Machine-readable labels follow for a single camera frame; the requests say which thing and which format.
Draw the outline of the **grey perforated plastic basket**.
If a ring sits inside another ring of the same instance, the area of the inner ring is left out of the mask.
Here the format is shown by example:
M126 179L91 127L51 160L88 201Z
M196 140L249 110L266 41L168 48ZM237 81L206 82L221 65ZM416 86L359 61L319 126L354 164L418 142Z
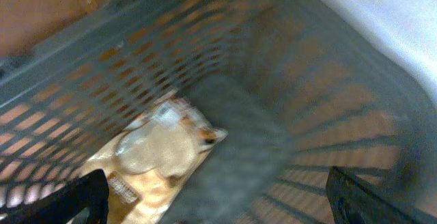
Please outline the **grey perforated plastic basket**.
M157 223L335 223L344 167L436 222L434 88L321 0L1 0L1 220L177 89L227 136Z

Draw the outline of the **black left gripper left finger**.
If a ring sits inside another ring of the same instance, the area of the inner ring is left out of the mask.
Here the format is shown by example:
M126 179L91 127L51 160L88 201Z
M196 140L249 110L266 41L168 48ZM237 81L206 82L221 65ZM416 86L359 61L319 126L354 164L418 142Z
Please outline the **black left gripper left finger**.
M106 223L109 213L109 185L104 171L94 170L71 181L44 199L18 208L2 223L67 223L83 210L84 223Z

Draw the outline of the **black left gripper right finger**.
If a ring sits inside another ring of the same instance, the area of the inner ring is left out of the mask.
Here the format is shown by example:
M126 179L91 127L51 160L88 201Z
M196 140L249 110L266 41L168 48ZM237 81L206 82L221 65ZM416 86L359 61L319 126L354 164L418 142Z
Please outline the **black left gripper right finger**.
M430 215L351 174L344 167L331 167L326 196L336 224L429 223Z

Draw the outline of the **beige grain pouch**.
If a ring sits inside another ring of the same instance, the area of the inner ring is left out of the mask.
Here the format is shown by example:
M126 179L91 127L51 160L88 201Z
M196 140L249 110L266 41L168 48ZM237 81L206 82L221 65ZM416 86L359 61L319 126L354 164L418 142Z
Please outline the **beige grain pouch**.
M226 136L173 89L91 156L81 173L104 171L109 223L157 223Z

